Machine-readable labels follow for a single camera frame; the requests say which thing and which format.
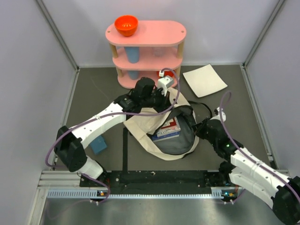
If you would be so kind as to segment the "red bordered white book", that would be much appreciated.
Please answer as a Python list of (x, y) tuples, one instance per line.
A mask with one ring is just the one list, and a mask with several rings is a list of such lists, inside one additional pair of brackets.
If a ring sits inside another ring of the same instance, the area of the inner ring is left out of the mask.
[(180, 127), (177, 117), (174, 117), (174, 118), (170, 119), (169, 121), (166, 121), (165, 124), (159, 129), (159, 131), (162, 131), (162, 130), (181, 131), (181, 127)]

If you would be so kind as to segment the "floral paperback book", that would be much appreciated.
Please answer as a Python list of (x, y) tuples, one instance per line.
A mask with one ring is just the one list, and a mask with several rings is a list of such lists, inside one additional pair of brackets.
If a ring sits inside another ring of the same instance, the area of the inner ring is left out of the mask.
[(161, 137), (161, 136), (170, 136), (170, 135), (179, 135), (180, 131), (175, 131), (175, 130), (162, 130), (162, 131), (158, 131), (156, 133), (157, 137)]

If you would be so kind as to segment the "beige canvas backpack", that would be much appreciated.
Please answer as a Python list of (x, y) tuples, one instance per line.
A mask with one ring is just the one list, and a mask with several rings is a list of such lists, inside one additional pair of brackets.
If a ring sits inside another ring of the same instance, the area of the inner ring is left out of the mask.
[(140, 116), (133, 116), (124, 126), (134, 137), (129, 143), (130, 170), (192, 170), (185, 158), (199, 149), (200, 138), (192, 129), (198, 122), (194, 106), (182, 93), (169, 89), (172, 110), (156, 115), (152, 108), (143, 108)]

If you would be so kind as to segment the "blue hardcover book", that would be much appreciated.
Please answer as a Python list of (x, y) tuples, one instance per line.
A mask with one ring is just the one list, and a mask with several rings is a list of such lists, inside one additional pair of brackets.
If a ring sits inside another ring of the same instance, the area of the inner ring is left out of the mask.
[(170, 135), (170, 136), (161, 136), (161, 137), (157, 137), (157, 136), (153, 136), (152, 137), (152, 141), (153, 142), (159, 142), (159, 141), (165, 141), (165, 140), (168, 140), (168, 139), (173, 139), (173, 138), (177, 138), (179, 137), (180, 135)]

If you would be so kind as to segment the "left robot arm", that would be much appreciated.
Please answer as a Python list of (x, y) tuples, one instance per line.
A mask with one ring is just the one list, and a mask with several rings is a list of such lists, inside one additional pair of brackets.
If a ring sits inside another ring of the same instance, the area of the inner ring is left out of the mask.
[(165, 112), (171, 106), (168, 88), (174, 80), (163, 77), (154, 82), (143, 77), (135, 87), (117, 97), (102, 112), (89, 120), (68, 128), (58, 130), (54, 152), (70, 172), (84, 173), (96, 186), (106, 182), (104, 168), (85, 153), (85, 148), (97, 137), (117, 124), (125, 122), (133, 115), (139, 115), (142, 108), (153, 108), (158, 113)]

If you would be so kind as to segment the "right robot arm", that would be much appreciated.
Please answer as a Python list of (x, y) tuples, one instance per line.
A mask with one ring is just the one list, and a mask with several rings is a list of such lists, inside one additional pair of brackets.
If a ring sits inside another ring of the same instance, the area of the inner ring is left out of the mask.
[(196, 136), (207, 140), (229, 168), (219, 173), (223, 185), (235, 184), (265, 202), (285, 225), (300, 222), (300, 178), (280, 173), (256, 158), (229, 137), (218, 119), (205, 119), (193, 126)]

